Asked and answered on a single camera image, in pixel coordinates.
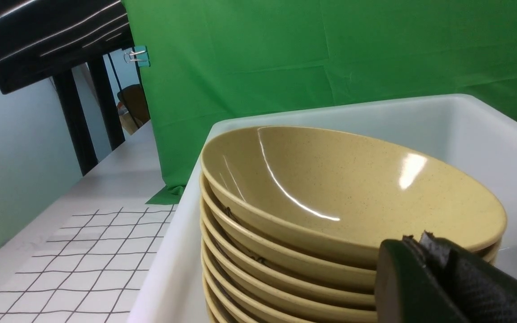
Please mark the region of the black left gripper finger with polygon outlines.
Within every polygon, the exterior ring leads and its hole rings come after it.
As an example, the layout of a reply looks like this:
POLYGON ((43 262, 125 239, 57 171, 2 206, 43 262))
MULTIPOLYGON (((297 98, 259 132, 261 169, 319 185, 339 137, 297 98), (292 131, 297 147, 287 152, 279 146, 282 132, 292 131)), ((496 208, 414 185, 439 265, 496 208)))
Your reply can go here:
POLYGON ((517 279, 445 238, 381 242, 380 323, 517 323, 517 279))

